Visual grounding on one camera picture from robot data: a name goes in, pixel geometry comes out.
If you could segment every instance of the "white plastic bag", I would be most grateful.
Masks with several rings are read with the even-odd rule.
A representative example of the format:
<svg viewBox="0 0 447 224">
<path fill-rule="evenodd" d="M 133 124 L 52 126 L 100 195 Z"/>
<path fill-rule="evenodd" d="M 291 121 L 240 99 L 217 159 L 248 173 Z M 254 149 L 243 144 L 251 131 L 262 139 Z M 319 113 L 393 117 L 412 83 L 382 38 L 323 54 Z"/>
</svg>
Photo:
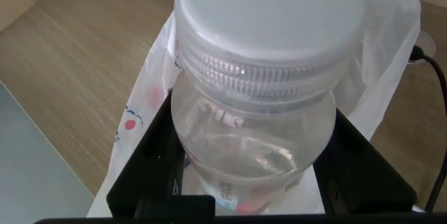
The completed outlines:
<svg viewBox="0 0 447 224">
<path fill-rule="evenodd" d="M 109 165 L 114 180 L 145 134 L 181 69 L 175 55 L 175 19 L 171 14 L 147 53 L 119 122 Z"/>
<path fill-rule="evenodd" d="M 337 107 L 369 140 L 380 124 L 405 69 L 420 30 L 419 0 L 370 0 L 367 30 L 362 48 L 342 81 L 335 87 Z M 109 173 L 89 216 L 109 216 L 105 194 L 121 172 L 150 125 L 181 69 L 175 55 L 173 14 L 152 45 L 129 97 L 119 124 Z M 185 170 L 184 185 L 193 191 L 193 169 Z M 315 174 L 309 168 L 301 183 L 287 194 L 271 214 L 318 213 L 323 205 Z"/>
</svg>

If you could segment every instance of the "clear plastic jar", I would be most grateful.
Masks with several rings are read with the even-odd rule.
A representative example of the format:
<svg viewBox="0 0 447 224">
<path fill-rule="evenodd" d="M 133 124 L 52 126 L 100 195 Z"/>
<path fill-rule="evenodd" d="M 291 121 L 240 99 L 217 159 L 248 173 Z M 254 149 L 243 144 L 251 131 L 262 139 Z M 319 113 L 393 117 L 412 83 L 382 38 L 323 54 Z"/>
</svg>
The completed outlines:
<svg viewBox="0 0 447 224">
<path fill-rule="evenodd" d="M 173 122 L 220 212 L 259 212 L 324 150 L 365 3 L 175 0 Z"/>
</svg>

